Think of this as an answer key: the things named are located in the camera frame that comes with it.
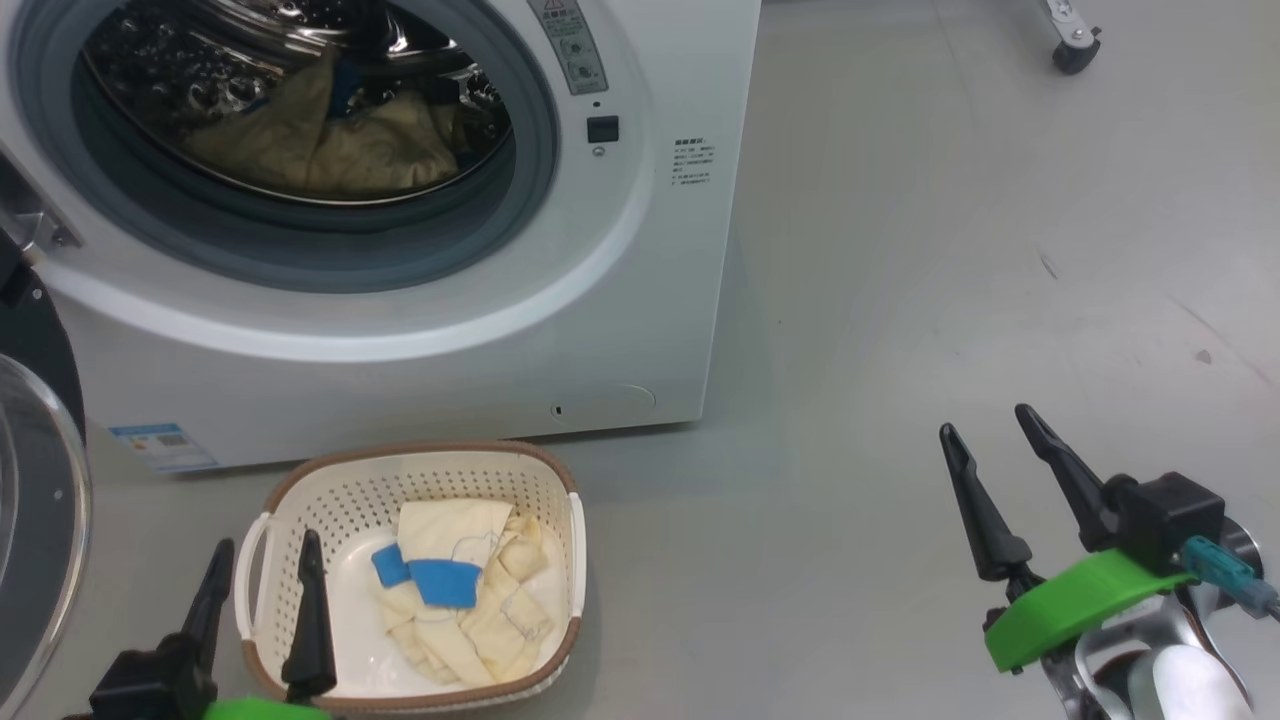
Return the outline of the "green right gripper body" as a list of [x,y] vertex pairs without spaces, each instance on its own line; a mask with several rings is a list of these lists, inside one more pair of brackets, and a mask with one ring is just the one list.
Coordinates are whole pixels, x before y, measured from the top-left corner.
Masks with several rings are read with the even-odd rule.
[[1193,580],[1185,571],[1153,573],[1120,550],[1092,553],[1011,601],[984,632],[987,652],[998,673],[1010,673]]

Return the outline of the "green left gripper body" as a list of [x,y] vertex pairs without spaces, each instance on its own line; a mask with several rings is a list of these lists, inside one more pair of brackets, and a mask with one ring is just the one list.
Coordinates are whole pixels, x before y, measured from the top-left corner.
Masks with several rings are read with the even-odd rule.
[[311,705],[292,705],[261,697],[214,701],[204,720],[333,720]]

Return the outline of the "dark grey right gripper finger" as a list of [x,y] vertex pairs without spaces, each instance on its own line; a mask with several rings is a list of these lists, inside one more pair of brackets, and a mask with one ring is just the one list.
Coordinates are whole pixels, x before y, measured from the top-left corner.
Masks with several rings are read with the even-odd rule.
[[1087,552],[1112,547],[1112,512],[1105,505],[1103,483],[1029,405],[1018,404],[1015,418],[1036,456],[1048,465],[1078,525]]
[[940,445],[977,575],[983,582],[1002,582],[1007,601],[1014,602],[1044,582],[1030,569],[1030,547],[1009,528],[954,424],[945,423],[940,428]]

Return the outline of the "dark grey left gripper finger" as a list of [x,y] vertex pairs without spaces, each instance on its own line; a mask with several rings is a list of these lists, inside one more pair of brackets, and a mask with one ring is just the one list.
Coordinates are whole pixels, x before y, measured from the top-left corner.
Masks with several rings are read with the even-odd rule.
[[282,680],[288,702],[311,702],[338,684],[323,544],[312,529],[303,533],[297,577],[302,597]]
[[234,565],[236,542],[220,539],[206,566],[182,628],[182,633],[193,641],[200,652],[216,650],[221,607],[230,593]]

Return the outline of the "cream garment with blue patch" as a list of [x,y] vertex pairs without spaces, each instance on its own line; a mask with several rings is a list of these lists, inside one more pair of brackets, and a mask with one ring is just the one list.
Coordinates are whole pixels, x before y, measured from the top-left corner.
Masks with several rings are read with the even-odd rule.
[[412,501],[371,556],[371,594],[404,660],[480,688],[532,670],[556,624],[526,584],[549,566],[535,516],[492,498]]
[[465,133],[453,79],[442,81],[442,94],[403,88],[370,110],[335,117],[332,102],[347,69],[329,47],[253,110],[195,131],[184,149],[236,181],[316,199],[370,199],[460,173]]

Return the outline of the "grey washing machine door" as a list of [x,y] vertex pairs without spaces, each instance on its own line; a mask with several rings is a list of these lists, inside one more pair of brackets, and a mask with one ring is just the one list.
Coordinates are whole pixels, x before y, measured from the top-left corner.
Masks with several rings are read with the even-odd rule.
[[90,543],[81,378],[35,269],[51,223],[0,152],[0,720],[14,720],[52,657]]

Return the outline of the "white perforated laundry basket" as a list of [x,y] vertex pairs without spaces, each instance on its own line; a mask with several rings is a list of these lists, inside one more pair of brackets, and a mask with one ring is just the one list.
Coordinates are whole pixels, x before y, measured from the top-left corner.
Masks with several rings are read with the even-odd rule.
[[[492,498],[536,518],[549,566],[527,584],[556,626],[532,670],[506,684],[442,685],[417,673],[384,632],[371,594],[371,556],[394,543],[401,506]],[[512,441],[392,446],[306,462],[269,496],[236,565],[233,603],[244,662],[283,700],[302,588],[307,529],[319,533],[338,684],[316,698],[334,716],[410,720],[513,703],[548,689],[566,669],[586,598],[586,523],[577,484],[554,455]]]

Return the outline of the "white front-load washing machine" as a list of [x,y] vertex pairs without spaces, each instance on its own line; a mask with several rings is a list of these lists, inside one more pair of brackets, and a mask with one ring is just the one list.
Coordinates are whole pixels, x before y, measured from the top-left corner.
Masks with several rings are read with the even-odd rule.
[[[0,0],[0,152],[90,421],[152,470],[701,415],[762,0]],[[230,178],[197,129],[329,47],[461,96],[460,173]]]

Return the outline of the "black caster wheel with bracket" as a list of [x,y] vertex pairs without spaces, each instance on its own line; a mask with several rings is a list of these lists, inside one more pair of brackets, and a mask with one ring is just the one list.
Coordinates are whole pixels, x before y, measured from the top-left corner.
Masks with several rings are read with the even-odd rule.
[[1052,51],[1053,67],[1064,76],[1080,74],[1101,49],[1101,28],[1089,26],[1073,0],[1039,0],[1059,32],[1060,42]]

